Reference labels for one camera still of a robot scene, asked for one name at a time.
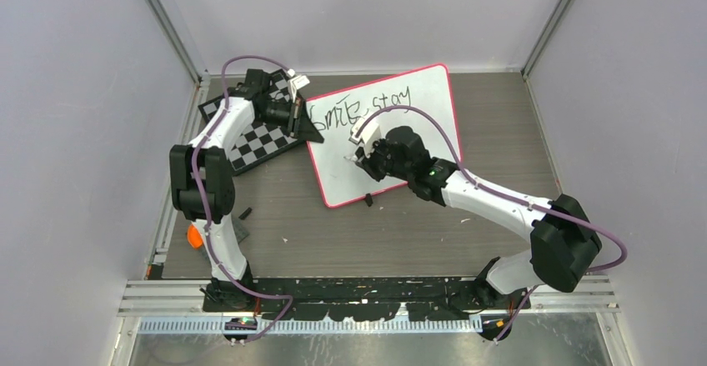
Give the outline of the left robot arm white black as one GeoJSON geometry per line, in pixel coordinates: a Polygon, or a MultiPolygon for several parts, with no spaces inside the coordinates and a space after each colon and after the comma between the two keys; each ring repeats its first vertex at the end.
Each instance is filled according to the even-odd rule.
{"type": "Polygon", "coordinates": [[[173,206],[191,221],[211,265],[212,278],[204,289],[207,303],[244,311],[258,297],[233,226],[235,186],[229,152],[255,122],[283,128],[291,138],[322,143],[300,94],[308,83],[307,76],[292,69],[249,69],[243,82],[225,87],[206,127],[189,143],[170,149],[173,206]]]}

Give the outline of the black marker cap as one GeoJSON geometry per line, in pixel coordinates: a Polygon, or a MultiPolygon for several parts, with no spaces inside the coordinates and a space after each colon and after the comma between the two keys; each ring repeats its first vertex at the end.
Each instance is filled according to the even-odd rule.
{"type": "Polygon", "coordinates": [[[239,220],[245,220],[245,219],[250,215],[251,212],[252,212],[252,209],[251,209],[251,208],[246,208],[246,209],[238,216],[238,219],[239,219],[239,220]]]}

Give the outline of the whiteboard with pink frame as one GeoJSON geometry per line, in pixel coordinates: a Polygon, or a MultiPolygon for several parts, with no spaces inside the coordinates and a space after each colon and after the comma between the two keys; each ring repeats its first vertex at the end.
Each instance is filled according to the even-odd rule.
{"type": "Polygon", "coordinates": [[[377,182],[350,161],[356,150],[349,140],[352,126],[378,110],[374,121],[382,134],[409,126],[431,156],[450,160],[463,153],[449,70],[442,63],[311,98],[307,112],[324,141],[308,143],[308,150],[327,207],[404,185],[396,178],[377,182]]]}

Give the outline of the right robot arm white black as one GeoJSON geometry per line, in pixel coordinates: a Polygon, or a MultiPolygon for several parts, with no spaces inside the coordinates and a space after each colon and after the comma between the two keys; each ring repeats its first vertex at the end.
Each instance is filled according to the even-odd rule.
{"type": "Polygon", "coordinates": [[[473,175],[457,163],[433,157],[409,126],[383,135],[376,123],[354,127],[355,164],[377,182],[397,178],[420,199],[462,209],[517,233],[527,251],[492,258],[470,284],[470,294],[497,308],[510,294],[546,284],[571,293],[601,249],[598,234],[586,228],[579,202],[568,195],[555,200],[523,196],[473,175]]]}

